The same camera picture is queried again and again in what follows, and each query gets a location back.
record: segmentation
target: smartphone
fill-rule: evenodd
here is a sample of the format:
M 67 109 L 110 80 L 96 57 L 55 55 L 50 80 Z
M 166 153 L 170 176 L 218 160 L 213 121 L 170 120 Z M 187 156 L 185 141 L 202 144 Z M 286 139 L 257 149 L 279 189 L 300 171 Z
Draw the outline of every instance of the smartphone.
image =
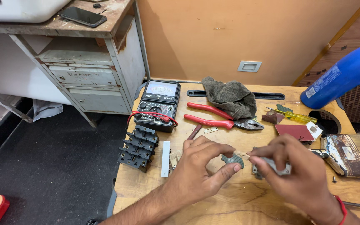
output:
M 90 27 L 97 27 L 107 21 L 107 17 L 81 8 L 70 7 L 58 13 L 59 16 Z

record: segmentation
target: orange wall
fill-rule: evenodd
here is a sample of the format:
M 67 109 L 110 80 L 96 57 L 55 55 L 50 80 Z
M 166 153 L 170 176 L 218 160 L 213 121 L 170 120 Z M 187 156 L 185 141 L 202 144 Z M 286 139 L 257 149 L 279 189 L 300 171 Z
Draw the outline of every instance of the orange wall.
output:
M 360 0 L 139 0 L 152 78 L 289 86 Z M 257 73 L 241 60 L 262 61 Z

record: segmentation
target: cabinet drawer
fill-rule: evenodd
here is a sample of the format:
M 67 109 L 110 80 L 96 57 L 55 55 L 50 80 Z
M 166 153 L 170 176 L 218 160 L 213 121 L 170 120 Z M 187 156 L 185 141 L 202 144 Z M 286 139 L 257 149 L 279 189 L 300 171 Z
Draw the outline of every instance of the cabinet drawer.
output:
M 66 88 L 85 111 L 129 113 L 118 89 Z
M 96 84 L 117 86 L 112 69 L 74 66 L 49 66 L 50 71 L 63 84 Z

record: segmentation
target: red sandpaper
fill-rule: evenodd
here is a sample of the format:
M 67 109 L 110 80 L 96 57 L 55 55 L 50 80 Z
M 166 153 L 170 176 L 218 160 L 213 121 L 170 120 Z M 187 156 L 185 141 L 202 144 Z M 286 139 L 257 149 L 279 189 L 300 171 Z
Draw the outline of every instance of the red sandpaper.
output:
M 289 134 L 295 137 L 299 141 L 314 141 L 315 138 L 309 132 L 305 125 L 286 125 L 286 124 L 275 124 L 279 135 Z

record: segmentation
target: black terminal block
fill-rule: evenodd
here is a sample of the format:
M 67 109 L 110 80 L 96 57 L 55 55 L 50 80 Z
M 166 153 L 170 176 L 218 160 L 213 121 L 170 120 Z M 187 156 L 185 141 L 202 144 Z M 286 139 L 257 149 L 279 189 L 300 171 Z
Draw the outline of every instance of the black terminal block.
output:
M 119 147 L 122 153 L 117 161 L 146 172 L 154 149 L 158 146 L 159 138 L 156 131 L 136 125 L 133 132 L 127 132 L 128 140 L 123 140 L 124 147 Z

